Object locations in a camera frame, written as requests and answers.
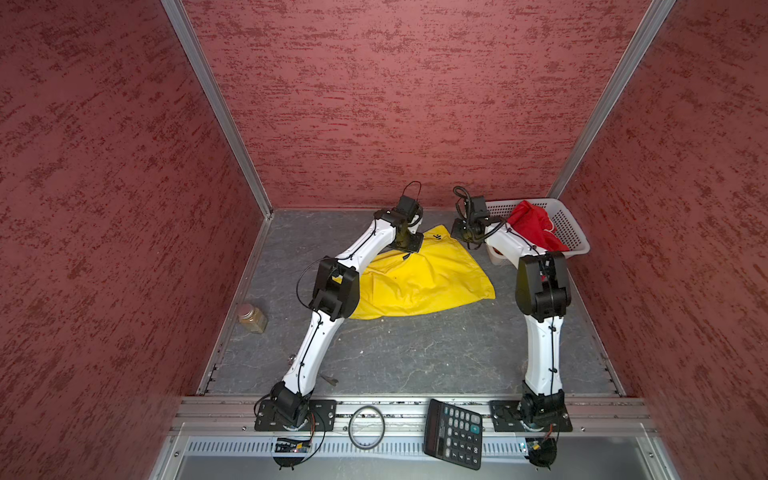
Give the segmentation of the right aluminium corner post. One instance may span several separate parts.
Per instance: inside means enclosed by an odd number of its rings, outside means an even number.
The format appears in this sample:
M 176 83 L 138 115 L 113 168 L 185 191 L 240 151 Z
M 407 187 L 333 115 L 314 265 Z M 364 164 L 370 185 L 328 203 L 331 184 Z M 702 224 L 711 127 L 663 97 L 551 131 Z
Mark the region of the right aluminium corner post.
M 585 159 L 593 142 L 619 101 L 648 49 L 675 6 L 675 0 L 650 2 L 610 79 L 581 130 L 564 166 L 553 182 L 548 197 L 560 198 Z

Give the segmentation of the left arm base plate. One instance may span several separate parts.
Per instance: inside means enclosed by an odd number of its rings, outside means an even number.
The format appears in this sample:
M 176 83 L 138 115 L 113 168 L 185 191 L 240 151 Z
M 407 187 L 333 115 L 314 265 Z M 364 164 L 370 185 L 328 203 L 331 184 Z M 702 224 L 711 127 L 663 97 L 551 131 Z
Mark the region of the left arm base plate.
M 268 399 L 259 403 L 253 429 L 257 432 L 331 431 L 334 428 L 337 402 L 335 400 L 304 400 L 296 414 L 283 414 L 276 402 Z

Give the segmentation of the left aluminium corner post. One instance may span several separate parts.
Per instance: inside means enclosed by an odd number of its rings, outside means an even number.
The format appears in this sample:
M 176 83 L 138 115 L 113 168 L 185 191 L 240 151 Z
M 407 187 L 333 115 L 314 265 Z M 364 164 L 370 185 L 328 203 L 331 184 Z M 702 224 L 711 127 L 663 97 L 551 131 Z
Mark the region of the left aluminium corner post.
M 205 57 L 183 2 L 162 0 L 161 4 L 263 217 L 272 220 L 274 208 Z

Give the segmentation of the metal spoon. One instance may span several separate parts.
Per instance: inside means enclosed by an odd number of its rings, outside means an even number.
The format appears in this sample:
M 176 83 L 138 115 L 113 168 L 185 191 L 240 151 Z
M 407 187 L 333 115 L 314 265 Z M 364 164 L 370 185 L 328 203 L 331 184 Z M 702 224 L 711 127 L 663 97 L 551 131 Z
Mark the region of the metal spoon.
M 332 386 L 336 386 L 339 383 L 339 381 L 336 378 L 333 378 L 324 374 L 320 374 L 319 377 Z

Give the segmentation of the white plastic basket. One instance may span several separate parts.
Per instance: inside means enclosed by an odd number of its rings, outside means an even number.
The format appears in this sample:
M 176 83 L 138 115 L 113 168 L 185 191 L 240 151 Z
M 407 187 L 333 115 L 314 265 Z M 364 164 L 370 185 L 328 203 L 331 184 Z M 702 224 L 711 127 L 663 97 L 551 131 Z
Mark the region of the white plastic basket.
M 563 253 L 566 258 L 584 255 L 590 251 L 590 244 L 584 232 L 562 202 L 554 198 L 527 199 L 527 202 L 546 212 L 554 227 L 554 236 L 568 248 Z M 491 217 L 500 217 L 502 220 L 506 220 L 520 203 L 520 199 L 488 201 L 486 207 Z M 491 261 L 496 265 L 500 265 L 502 258 L 504 258 L 514 267 L 517 267 L 521 257 L 543 254 L 548 251 L 547 248 L 525 238 L 521 232 L 509 225 L 490 235 L 484 240 L 484 243 Z

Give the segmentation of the small brown glass jar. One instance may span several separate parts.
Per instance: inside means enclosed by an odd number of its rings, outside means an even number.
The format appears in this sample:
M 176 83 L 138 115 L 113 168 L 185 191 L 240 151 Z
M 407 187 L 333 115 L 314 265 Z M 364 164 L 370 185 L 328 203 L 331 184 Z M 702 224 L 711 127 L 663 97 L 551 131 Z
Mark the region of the small brown glass jar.
M 249 332 L 263 334 L 267 328 L 268 320 L 265 314 L 250 303 L 241 303 L 236 309 L 239 323 Z

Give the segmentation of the aluminium corner post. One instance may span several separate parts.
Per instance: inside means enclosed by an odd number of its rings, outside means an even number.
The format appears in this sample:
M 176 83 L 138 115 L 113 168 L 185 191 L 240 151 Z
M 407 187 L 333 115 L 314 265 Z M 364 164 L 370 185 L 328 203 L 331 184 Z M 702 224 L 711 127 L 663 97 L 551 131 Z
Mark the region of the aluminium corner post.
M 272 220 L 274 208 L 205 57 L 183 2 L 162 0 L 161 4 L 263 217 Z
M 593 142 L 619 101 L 648 49 L 675 6 L 675 0 L 650 2 L 610 79 L 581 130 L 564 166 L 553 182 L 548 197 L 560 198 L 585 159 Z

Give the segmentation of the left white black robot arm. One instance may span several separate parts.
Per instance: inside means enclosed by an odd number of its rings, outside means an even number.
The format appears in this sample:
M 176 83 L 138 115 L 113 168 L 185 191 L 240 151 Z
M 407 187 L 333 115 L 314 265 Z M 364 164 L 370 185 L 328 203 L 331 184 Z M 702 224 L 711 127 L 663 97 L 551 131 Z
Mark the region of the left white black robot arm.
M 369 227 L 349 248 L 318 262 L 307 305 L 311 312 L 307 333 L 287 373 L 269 395 L 278 417 L 289 427 L 301 427 L 310 414 L 321 363 L 336 331 L 359 305 L 362 274 L 385 249 L 417 253 L 424 240 L 418 231 L 422 220 L 423 208 L 403 198 L 399 206 L 376 211 Z

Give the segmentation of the yellow shorts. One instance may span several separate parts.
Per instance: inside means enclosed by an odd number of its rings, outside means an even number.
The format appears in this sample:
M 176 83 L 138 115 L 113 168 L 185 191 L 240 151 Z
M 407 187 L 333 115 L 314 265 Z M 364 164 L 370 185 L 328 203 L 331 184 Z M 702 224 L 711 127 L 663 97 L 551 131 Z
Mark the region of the yellow shorts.
M 420 250 L 381 253 L 360 280 L 351 317 L 374 320 L 445 311 L 496 298 L 483 269 L 443 225 L 424 233 Z

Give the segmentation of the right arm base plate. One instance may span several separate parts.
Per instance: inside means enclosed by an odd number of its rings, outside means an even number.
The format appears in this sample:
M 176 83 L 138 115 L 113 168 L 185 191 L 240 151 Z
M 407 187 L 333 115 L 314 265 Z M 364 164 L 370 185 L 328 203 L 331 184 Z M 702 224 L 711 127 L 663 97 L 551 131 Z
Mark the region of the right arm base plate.
M 564 403 L 536 405 L 527 400 L 494 400 L 489 403 L 495 432 L 525 434 L 571 433 L 573 425 Z

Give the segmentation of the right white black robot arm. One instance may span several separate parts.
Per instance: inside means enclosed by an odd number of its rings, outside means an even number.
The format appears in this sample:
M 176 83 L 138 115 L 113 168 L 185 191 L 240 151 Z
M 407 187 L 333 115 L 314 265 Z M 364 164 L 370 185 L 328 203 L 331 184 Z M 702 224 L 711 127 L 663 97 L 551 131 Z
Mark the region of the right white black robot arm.
M 572 301 L 564 254 L 532 243 L 499 217 L 457 218 L 451 236 L 492 247 L 517 270 L 515 303 L 526 323 L 527 369 L 513 417 L 528 431 L 570 432 L 560 368 L 560 337 Z

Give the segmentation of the black calculator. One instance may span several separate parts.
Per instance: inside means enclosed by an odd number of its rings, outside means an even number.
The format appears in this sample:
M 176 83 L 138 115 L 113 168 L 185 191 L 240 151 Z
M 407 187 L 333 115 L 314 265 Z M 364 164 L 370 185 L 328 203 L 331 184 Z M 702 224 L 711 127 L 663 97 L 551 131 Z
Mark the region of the black calculator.
M 428 404 L 423 453 L 474 471 L 481 468 L 482 417 L 457 405 L 431 399 Z

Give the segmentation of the aluminium front frame rail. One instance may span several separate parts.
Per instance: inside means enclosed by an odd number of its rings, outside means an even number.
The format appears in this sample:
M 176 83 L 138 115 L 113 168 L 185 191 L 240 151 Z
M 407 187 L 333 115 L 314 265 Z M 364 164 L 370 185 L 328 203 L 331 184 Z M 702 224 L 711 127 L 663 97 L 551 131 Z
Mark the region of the aluminium front frame rail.
M 369 450 L 370 457 L 416 457 L 422 452 L 429 398 L 408 396 L 317 397 L 337 402 L 334 428 L 318 455 L 351 456 L 360 453 L 349 431 L 363 412 L 382 418 L 384 437 Z M 246 396 L 190 396 L 181 401 L 161 454 L 151 473 L 154 479 L 176 479 L 185 457 L 194 454 L 272 455 L 280 437 L 298 438 L 310 432 L 253 429 L 260 402 Z M 568 396 L 565 399 L 573 425 L 559 437 L 630 438 L 636 441 L 644 465 L 654 479 L 675 479 L 678 473 L 660 438 L 646 402 L 632 397 Z

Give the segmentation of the red shorts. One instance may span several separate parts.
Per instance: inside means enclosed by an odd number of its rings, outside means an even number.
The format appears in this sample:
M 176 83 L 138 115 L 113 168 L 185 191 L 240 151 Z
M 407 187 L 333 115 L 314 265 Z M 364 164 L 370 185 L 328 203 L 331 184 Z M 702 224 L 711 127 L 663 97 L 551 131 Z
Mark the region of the red shorts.
M 521 201 L 507 218 L 510 227 L 530 243 L 548 251 L 566 252 L 569 247 L 556 236 L 556 226 L 544 208 Z

